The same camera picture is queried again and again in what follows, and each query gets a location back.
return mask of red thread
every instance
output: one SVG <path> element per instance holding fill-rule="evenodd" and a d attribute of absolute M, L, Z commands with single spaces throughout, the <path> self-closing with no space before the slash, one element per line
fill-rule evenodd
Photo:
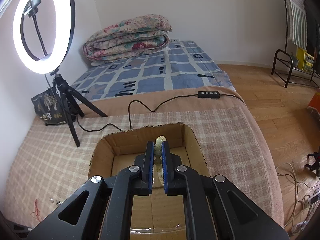
<path fill-rule="evenodd" d="M 33 217 L 34 219 L 38 220 L 39 222 L 42 221 L 42 217 L 40 216 L 40 210 L 38 209 L 38 203 L 37 203 L 38 200 L 35 200 L 35 211 L 32 212 L 30 214 L 31 217 Z"/>

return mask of black metal stand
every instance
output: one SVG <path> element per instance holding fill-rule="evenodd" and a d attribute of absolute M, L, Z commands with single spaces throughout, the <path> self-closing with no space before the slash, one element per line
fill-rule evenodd
<path fill-rule="evenodd" d="M 92 104 L 89 100 L 87 100 L 85 97 L 83 97 L 77 90 L 69 86 L 67 81 L 63 79 L 61 74 L 56 73 L 55 77 L 53 78 L 53 82 L 57 85 L 57 88 L 60 91 L 61 104 L 63 106 L 63 112 L 66 117 L 66 122 L 69 125 L 72 137 L 77 147 L 79 147 L 80 141 L 72 122 L 71 113 L 70 111 L 67 112 L 67 110 L 69 109 L 68 102 L 71 104 L 76 113 L 79 114 L 81 117 L 84 117 L 84 113 L 82 112 L 80 106 L 77 104 L 74 97 L 81 101 L 83 104 L 85 104 L 87 107 L 89 107 L 91 110 L 99 114 L 101 117 L 107 117 L 107 115 L 104 112 L 102 112 L 99 108 L 97 108 L 94 104 Z"/>
<path fill-rule="evenodd" d="M 284 6 L 285 6 L 285 15 L 286 15 L 286 37 L 285 37 L 285 46 L 284 46 L 284 50 L 282 49 L 278 49 L 275 53 L 275 57 L 274 57 L 274 60 L 273 60 L 273 66 L 272 66 L 272 71 L 271 71 L 271 75 L 273 75 L 274 73 L 279 77 L 281 78 L 281 80 L 283 80 L 285 82 L 285 85 L 284 87 L 287 88 L 288 87 L 288 84 L 289 83 L 292 83 L 292 84 L 298 84 L 298 85 L 303 85 L 303 86 L 309 86 L 309 87 L 314 87 L 314 88 L 319 88 L 318 84 L 316 82 L 313 81 L 313 77 L 316 76 L 318 78 L 320 78 L 319 74 L 315 73 L 315 70 L 313 69 L 312 71 L 312 74 L 309 74 L 299 68 L 296 68 L 293 66 L 293 61 L 292 61 L 292 57 L 291 55 L 289 55 L 287 53 L 287 45 L 288 45 L 288 10 L 287 10 L 287 0 L 284 0 Z M 285 54 L 286 56 L 289 57 L 289 60 L 284 60 L 284 59 L 281 59 L 281 58 L 278 58 L 278 54 L 279 52 Z M 287 66 L 289 68 L 289 73 L 283 73 L 283 72 L 276 72 L 275 71 L 275 68 L 276 68 L 276 62 L 280 61 L 282 64 L 284 64 L 285 66 Z M 305 74 L 308 74 L 311 76 L 310 79 L 308 78 L 305 78 L 305 77 L 300 77 L 300 76 L 296 76 L 296 75 L 292 75 L 292 71 L 293 70 L 297 70 L 299 72 L 303 72 Z M 284 80 L 283 77 L 281 77 L 280 75 L 287 75 L 287 80 Z M 291 76 L 293 77 L 297 77 L 297 78 L 301 78 L 301 79 L 306 79 L 306 80 L 309 80 L 310 81 L 310 85 L 308 84 L 304 84 L 304 83 L 298 83 L 298 82 L 292 82 L 290 81 L 290 78 Z"/>
<path fill-rule="evenodd" d="M 44 47 L 44 42 L 42 40 L 40 31 L 39 31 L 39 27 L 38 27 L 38 23 L 37 23 L 37 19 L 36 19 L 36 14 L 38 12 L 37 6 L 40 3 L 41 3 L 41 0 L 31 0 L 30 6 L 28 5 L 25 8 L 25 15 L 28 15 L 29 18 L 33 19 L 36 33 L 38 35 L 43 54 L 46 57 L 48 55 L 48 53 Z M 80 141 L 79 141 L 78 135 L 76 133 L 75 127 L 73 125 L 68 102 L 73 107 L 75 114 L 79 114 L 81 117 L 84 117 L 84 113 L 82 112 L 81 108 L 77 104 L 74 97 L 77 98 L 83 104 L 85 104 L 87 107 L 89 107 L 91 110 L 93 110 L 94 112 L 99 114 L 101 117 L 107 117 L 107 115 L 104 112 L 102 112 L 99 108 L 97 108 L 94 104 L 92 104 L 89 100 L 87 100 L 85 97 L 83 97 L 77 90 L 75 90 L 73 87 L 69 86 L 68 83 L 63 79 L 61 74 L 57 74 L 58 70 L 59 70 L 59 66 L 53 72 L 51 72 L 50 75 L 55 76 L 53 78 L 53 85 L 57 85 L 58 90 L 60 91 L 61 106 L 62 106 L 63 112 L 65 114 L 65 117 L 66 117 L 66 122 L 69 125 L 70 131 L 71 131 L 72 137 L 76 143 L 76 146 L 79 147 Z"/>

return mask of orange object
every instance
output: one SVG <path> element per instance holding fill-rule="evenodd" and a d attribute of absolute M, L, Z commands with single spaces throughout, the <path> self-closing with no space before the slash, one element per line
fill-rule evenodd
<path fill-rule="evenodd" d="M 318 89 L 318 91 L 311 99 L 308 108 L 312 109 L 312 111 L 316 110 L 320 116 L 320 89 Z"/>

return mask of led ring light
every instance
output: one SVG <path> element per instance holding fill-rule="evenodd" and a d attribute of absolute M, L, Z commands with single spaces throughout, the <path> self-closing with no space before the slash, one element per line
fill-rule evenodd
<path fill-rule="evenodd" d="M 23 35 L 23 10 L 30 0 L 20 0 L 13 20 L 13 41 L 21 61 L 27 68 L 39 74 L 54 71 L 63 61 L 71 45 L 74 24 L 74 0 L 53 0 L 56 12 L 56 38 L 51 55 L 42 59 L 29 50 Z"/>

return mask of blue gripper pad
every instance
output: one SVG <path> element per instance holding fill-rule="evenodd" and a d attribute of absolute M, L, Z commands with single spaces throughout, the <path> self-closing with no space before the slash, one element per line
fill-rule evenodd
<path fill-rule="evenodd" d="M 152 192 L 154 150 L 155 150 L 154 143 L 152 142 L 150 167 L 149 167 L 149 184 L 148 184 L 149 194 L 151 194 L 151 192 Z"/>
<path fill-rule="evenodd" d="M 161 151 L 162 151 L 162 172 L 163 172 L 163 188 L 164 193 L 168 193 L 168 170 L 167 170 L 167 161 L 165 157 L 165 147 L 164 143 L 161 144 Z"/>

